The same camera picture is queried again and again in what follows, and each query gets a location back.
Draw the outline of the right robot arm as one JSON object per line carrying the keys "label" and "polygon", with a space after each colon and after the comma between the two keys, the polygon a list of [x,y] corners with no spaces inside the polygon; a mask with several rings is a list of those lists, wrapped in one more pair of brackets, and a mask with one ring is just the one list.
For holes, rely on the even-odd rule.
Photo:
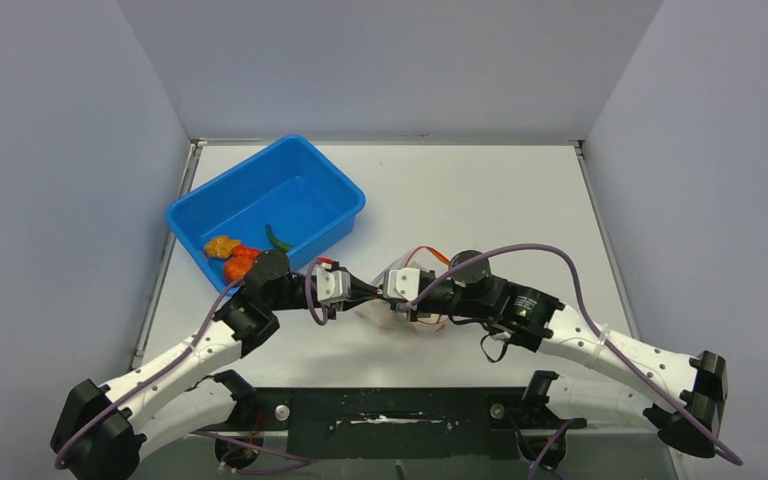
{"label": "right robot arm", "polygon": [[453,323],[477,323],[506,346],[559,357],[608,378],[606,384],[577,384],[557,374],[536,376],[534,392],[522,400],[524,417],[532,425],[602,415],[652,428],[661,441],[685,454],[736,462],[720,438],[728,397],[725,359],[708,350],[689,355],[644,343],[597,324],[582,303],[571,306],[492,273],[490,258],[528,250],[560,257],[569,268],[576,299],[582,301],[574,262],[544,244],[462,251],[441,274],[391,269],[383,278],[383,294],[410,319],[439,314]]}

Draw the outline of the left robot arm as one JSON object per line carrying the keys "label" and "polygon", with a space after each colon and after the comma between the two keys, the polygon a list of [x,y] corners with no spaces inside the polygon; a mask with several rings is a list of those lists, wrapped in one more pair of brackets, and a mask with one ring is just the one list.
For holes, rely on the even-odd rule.
{"label": "left robot arm", "polygon": [[382,296],[337,262],[298,274],[278,250],[259,253],[230,288],[179,344],[127,374],[71,389],[50,441],[56,469],[78,479],[129,478],[164,445],[229,417],[246,384],[226,367],[278,330],[277,312],[309,307],[333,318]]}

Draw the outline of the clear zip top bag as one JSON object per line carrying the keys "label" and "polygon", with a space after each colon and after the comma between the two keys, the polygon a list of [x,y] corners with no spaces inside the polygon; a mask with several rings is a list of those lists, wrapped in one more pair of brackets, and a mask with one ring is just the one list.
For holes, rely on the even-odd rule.
{"label": "clear zip top bag", "polygon": [[412,301],[422,290],[420,273],[430,273],[432,266],[447,269],[450,260],[439,250],[420,245],[393,261],[375,279],[373,284],[383,288],[385,298],[375,299],[353,309],[353,312],[367,323],[382,328],[411,330],[431,333],[443,329],[447,319],[440,314],[420,314],[416,310],[394,308],[396,304]]}

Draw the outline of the blue plastic bin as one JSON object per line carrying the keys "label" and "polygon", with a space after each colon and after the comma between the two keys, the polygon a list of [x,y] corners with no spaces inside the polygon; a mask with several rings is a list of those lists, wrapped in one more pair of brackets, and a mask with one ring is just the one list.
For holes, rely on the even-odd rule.
{"label": "blue plastic bin", "polygon": [[294,270],[349,235],[366,204],[364,192],[306,138],[288,135],[174,201],[165,220],[217,291],[227,281],[204,248],[226,235],[268,249],[290,245]]}

